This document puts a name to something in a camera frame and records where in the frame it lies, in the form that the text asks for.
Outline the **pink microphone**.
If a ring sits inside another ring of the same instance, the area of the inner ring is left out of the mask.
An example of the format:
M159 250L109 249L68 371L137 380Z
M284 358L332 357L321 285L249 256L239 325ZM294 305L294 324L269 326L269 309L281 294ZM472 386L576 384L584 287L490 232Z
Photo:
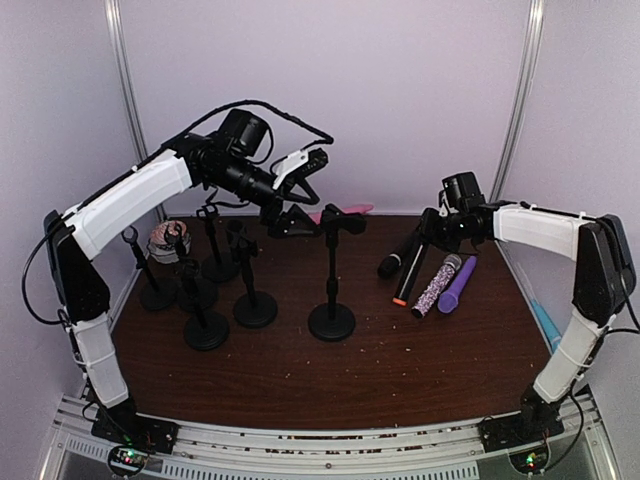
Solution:
M345 214L367 214L373 209L374 209L373 204L357 204L349 207L340 208L340 210ZM322 213L321 212L311 213L309 217L316 225L319 225L321 223Z

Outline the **purple microphone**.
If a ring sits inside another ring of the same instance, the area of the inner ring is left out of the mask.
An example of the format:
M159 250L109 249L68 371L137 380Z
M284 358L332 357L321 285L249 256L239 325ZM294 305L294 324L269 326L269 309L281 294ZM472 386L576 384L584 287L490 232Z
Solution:
M450 314L458 307L460 296L473 274L476 265L476 256L471 256L465 260L449 287L439 296L437 308L440 313Z

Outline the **black stand of purple mic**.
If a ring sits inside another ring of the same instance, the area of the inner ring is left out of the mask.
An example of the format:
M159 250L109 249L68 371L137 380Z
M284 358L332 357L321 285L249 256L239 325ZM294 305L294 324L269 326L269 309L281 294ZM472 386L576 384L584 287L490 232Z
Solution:
M216 222L219 216L217 208L202 206L196 211L196 215L203 222L211 247L211 254L201 263L202 276L214 283L225 283L234 279L240 272L240 265L233 260L229 252L223 252L219 247L216 236Z

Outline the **black stand of glitter mic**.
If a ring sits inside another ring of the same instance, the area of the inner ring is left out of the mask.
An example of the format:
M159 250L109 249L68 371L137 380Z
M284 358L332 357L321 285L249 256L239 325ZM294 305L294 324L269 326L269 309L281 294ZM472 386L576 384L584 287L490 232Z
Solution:
M240 266L246 287L246 293L233 306L234 319L245 328L266 327L275 320L278 305L273 296L255 289L251 259L258 255L257 242L249 236L246 225L240 220L229 220L225 232L232 260Z

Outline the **light blue microphone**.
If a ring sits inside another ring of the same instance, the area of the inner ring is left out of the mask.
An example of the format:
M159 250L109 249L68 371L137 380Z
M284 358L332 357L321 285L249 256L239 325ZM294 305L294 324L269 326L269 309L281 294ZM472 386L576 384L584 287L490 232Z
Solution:
M535 296L530 297L530 306L550 351L554 353L562 340L561 332Z

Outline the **black stand of blue mic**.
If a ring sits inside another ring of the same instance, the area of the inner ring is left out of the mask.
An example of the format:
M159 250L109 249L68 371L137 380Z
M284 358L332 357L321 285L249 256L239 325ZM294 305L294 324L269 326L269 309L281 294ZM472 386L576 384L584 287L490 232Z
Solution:
M219 348L228 339L230 326L224 315L203 309L198 301L184 301L178 305L191 314L183 329L184 341L190 348L210 351Z

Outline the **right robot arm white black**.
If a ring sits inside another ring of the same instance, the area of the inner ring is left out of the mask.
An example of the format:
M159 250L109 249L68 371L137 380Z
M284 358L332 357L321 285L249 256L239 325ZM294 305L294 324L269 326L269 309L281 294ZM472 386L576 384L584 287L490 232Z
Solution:
M556 420L561 403L591 367L605 337L614 333L614 320L630 306L637 275L621 219L525 201L490 202L467 171L443 180L438 206L425 208L420 221L422 242L448 253L466 241L492 241L572 264L570 318L555 351L523 393L512 423L519 440L535 440Z

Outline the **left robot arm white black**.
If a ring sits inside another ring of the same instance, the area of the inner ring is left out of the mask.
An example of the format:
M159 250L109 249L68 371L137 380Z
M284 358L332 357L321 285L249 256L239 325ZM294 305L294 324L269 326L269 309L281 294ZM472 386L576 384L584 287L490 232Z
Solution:
M161 203L197 186L218 187L258 206L260 221L273 238L319 232L302 208L319 201L307 178L327 165L323 148L333 137L283 112L281 118L317 138L264 170L252 158L271 128L248 111L250 104L244 100L221 107L226 117L214 132L199 135L187 127L88 199L45 219L51 273L80 365L98 401L109 409L106 429L123 444L137 442L144 424L122 406L130 393L107 326L110 291L92 264L104 247Z

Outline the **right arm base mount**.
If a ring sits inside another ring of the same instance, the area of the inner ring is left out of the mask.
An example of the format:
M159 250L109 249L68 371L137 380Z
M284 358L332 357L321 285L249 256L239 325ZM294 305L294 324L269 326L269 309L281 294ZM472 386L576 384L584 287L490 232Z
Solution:
M551 463L549 440L564 433L560 420L526 427L519 413L502 417L488 416L478 424L486 453L506 453L511 466L521 474L541 474Z

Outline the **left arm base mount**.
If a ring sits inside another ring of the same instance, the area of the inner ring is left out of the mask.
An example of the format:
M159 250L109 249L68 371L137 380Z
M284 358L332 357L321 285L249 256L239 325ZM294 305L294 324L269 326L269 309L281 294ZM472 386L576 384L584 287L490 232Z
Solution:
M171 454L177 440L179 426L174 422L137 417L135 423L131 429L125 429L100 414L91 428L94 437L113 443L106 463L119 477L140 474L157 454Z

